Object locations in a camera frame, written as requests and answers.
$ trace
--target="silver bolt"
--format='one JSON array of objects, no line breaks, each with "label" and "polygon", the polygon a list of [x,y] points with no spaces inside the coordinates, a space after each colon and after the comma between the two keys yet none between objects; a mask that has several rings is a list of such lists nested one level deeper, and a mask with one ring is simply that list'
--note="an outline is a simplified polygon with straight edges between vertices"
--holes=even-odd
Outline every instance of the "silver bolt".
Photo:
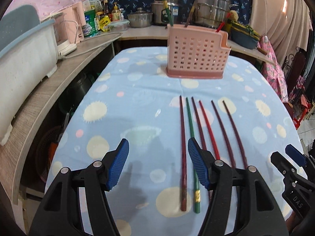
[{"label": "silver bolt", "polygon": [[257,171],[257,169],[254,166],[249,166],[248,170],[253,173]]},{"label": "silver bolt", "polygon": [[95,168],[101,167],[101,166],[102,166],[102,162],[99,161],[99,160],[97,160],[97,161],[95,161],[95,162],[93,163],[93,166],[94,166]]},{"label": "silver bolt", "polygon": [[67,167],[64,167],[64,168],[62,168],[62,169],[60,170],[60,172],[61,172],[62,174],[66,174],[66,173],[68,173],[68,171],[69,171],[69,169],[68,169]]},{"label": "silver bolt", "polygon": [[221,160],[216,160],[216,161],[215,161],[215,165],[218,166],[218,167],[222,167],[222,166],[223,166],[223,161],[221,161]]}]

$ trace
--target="pink dot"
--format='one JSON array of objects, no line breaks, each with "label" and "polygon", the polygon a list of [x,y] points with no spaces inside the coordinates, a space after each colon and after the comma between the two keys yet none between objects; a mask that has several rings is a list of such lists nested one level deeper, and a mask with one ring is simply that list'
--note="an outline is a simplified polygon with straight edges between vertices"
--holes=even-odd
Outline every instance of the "pink dot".
[{"label": "pink dot", "polygon": [[117,97],[123,97],[125,95],[125,93],[123,91],[120,91],[117,93]]},{"label": "pink dot", "polygon": [[83,136],[83,130],[77,130],[76,137],[82,137],[82,136]]}]

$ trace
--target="green chopstick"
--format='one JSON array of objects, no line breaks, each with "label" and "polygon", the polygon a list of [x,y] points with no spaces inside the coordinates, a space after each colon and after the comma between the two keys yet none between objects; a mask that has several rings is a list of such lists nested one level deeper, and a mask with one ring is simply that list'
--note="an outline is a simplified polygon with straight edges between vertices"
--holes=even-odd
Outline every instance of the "green chopstick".
[{"label": "green chopstick", "polygon": [[172,26],[174,26],[174,23],[173,23],[173,20],[172,20],[172,17],[171,17],[169,6],[167,4],[167,0],[163,0],[163,4],[164,4],[165,10],[166,10],[167,17],[169,19],[170,25],[172,27]]},{"label": "green chopstick", "polygon": [[[195,137],[193,120],[192,120],[192,115],[190,113],[188,98],[186,98],[186,105],[187,105],[187,113],[188,113],[188,120],[189,120],[190,137]],[[199,214],[200,213],[200,183],[199,183],[199,179],[198,179],[195,169],[194,169],[194,191],[195,191],[194,212]]]}]

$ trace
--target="perforated basket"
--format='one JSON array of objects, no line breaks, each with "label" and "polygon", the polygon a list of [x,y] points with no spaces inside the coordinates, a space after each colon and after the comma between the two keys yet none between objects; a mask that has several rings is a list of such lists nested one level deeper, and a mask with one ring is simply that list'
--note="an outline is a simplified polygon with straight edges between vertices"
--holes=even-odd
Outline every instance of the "perforated basket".
[{"label": "perforated basket", "polygon": [[227,32],[205,27],[175,24],[167,26],[168,59],[166,72],[170,77],[222,79],[231,48]]}]

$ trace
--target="curtain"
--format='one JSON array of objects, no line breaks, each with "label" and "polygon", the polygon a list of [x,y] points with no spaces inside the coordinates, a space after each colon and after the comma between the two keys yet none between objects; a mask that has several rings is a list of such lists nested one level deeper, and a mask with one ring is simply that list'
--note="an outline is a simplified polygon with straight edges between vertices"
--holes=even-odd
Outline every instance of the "curtain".
[{"label": "curtain", "polygon": [[250,26],[267,33],[280,65],[297,48],[307,49],[311,24],[304,0],[253,0]]}]

